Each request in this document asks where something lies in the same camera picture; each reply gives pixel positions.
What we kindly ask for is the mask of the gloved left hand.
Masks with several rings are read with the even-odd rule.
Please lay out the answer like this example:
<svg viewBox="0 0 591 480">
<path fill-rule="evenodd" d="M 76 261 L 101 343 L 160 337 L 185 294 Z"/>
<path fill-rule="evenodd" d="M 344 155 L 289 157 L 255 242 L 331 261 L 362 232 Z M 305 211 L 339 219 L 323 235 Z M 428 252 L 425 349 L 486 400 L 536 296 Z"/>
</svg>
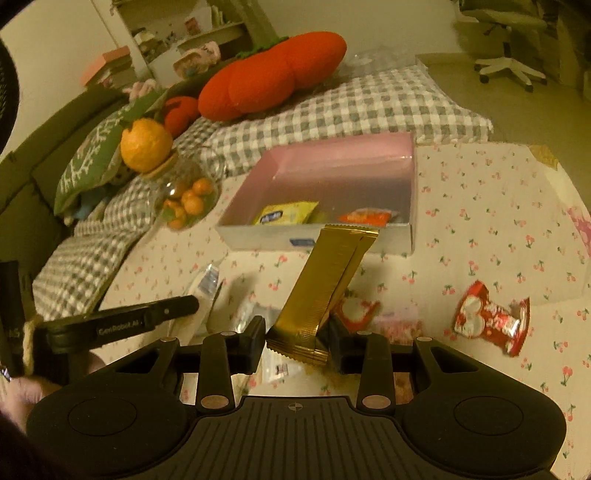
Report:
<svg viewBox="0 0 591 480">
<path fill-rule="evenodd" d="M 104 366 L 103 360 L 92 352 L 75 354 L 69 363 L 70 380 L 82 379 Z M 60 388 L 60 385 L 43 377 L 16 378 L 9 382 L 7 393 L 1 401 L 1 413 L 25 434 L 28 417 L 35 405 Z"/>
</svg>

